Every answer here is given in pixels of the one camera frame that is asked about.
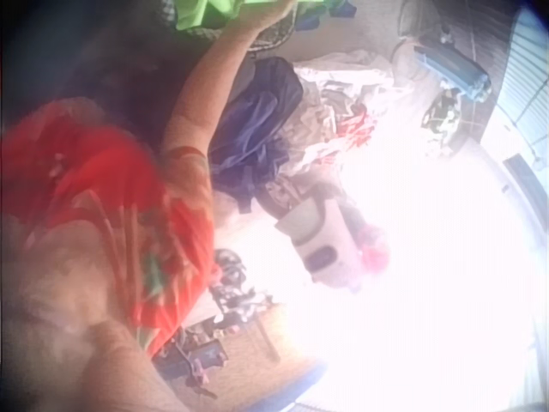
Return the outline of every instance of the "person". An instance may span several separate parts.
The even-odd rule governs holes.
[[[247,50],[293,2],[242,6],[185,83],[159,159],[86,99],[5,133],[3,403],[185,410],[150,357],[208,287],[208,145]]]

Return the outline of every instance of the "white cloth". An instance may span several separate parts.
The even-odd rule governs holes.
[[[337,122],[356,115],[366,106],[370,116],[381,115],[388,104],[402,95],[393,87],[390,63],[376,53],[357,50],[331,53],[322,58],[294,64],[304,96],[282,127],[290,161],[281,173],[305,172],[315,159],[344,150]]]

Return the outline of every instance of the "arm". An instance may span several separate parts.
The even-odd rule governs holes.
[[[204,155],[225,108],[232,82],[257,35],[292,8],[294,0],[245,5],[194,68],[166,127],[162,151],[191,146]]]

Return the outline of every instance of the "blue edge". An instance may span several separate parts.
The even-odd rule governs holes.
[[[242,412],[279,412],[294,403],[301,395],[307,392],[328,370],[328,365],[319,363],[301,378],[294,380],[270,397],[254,403]]]

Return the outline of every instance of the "dark blue clothing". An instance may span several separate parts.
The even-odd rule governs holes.
[[[288,161],[277,132],[303,98],[293,67],[283,58],[256,62],[248,88],[224,111],[209,149],[214,189],[250,211],[256,187],[273,180]]]

